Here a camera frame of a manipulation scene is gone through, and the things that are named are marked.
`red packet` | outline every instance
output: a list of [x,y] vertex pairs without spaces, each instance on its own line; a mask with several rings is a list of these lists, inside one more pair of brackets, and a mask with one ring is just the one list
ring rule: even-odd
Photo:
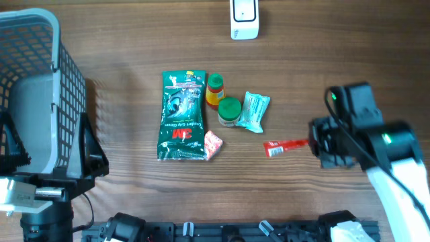
[[308,139],[302,140],[280,140],[264,142],[264,149],[266,150],[267,157],[274,157],[282,154],[285,151],[303,147],[309,143]]
[[222,140],[218,138],[212,131],[208,131],[204,136],[204,152],[206,160],[209,161],[222,146]]

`wooden table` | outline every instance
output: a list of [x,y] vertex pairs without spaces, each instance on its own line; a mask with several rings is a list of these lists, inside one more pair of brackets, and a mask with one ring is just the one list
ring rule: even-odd
[[[282,221],[347,209],[378,220],[392,241],[359,167],[321,169],[307,148],[273,159],[263,150],[267,140],[306,137],[308,122],[328,114],[326,87],[366,80],[385,119],[410,122],[430,157],[429,5],[376,2],[262,1],[258,38],[241,42],[230,39],[228,1],[43,6],[87,78],[89,114],[110,161],[87,193],[96,220],[125,212],[175,223]],[[223,128],[207,108],[208,128],[225,142],[220,154],[158,162],[161,73],[177,69],[218,72],[240,100],[246,91],[271,97],[264,133]],[[90,219],[83,197],[73,209],[75,225]],[[22,241],[19,219],[0,216],[0,240]]]

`green snack bag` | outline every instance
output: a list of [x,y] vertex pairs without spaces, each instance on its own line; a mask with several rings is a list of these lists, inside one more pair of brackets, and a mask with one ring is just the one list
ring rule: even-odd
[[204,160],[205,71],[164,71],[157,159]]

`white device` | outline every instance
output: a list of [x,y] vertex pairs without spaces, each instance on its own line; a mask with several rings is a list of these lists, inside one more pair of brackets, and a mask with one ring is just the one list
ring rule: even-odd
[[258,0],[230,0],[231,38],[251,40],[258,36]]

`green jar lid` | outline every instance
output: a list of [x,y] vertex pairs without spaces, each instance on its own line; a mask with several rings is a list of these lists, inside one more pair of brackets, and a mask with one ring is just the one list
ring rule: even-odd
[[237,98],[226,97],[218,105],[218,114],[223,120],[233,121],[241,115],[242,105]]
[[222,87],[222,84],[224,83],[224,79],[222,78],[222,75],[218,73],[213,73],[209,76],[209,87],[212,89],[220,89]]

